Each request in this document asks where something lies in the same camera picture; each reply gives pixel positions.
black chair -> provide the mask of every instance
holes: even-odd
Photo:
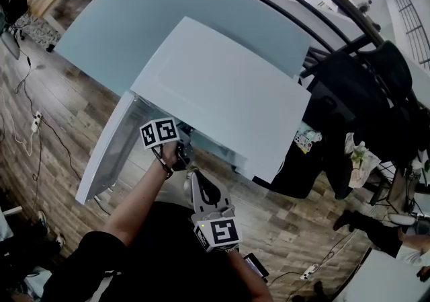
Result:
[[[335,52],[320,63],[308,87],[312,96],[303,121],[321,132],[323,140],[307,154],[292,143],[273,182],[259,178],[254,182],[281,194],[306,198],[324,170],[335,198],[345,198],[351,192],[352,163],[344,148],[346,134],[351,132],[355,133],[356,145],[365,141],[382,162],[403,165],[417,154],[419,144],[413,133],[417,127],[425,128],[425,122],[419,124],[411,115],[414,112],[407,98],[412,79],[401,53],[387,42],[362,54],[361,59],[367,69],[343,52]],[[394,107],[390,107],[388,97]]]

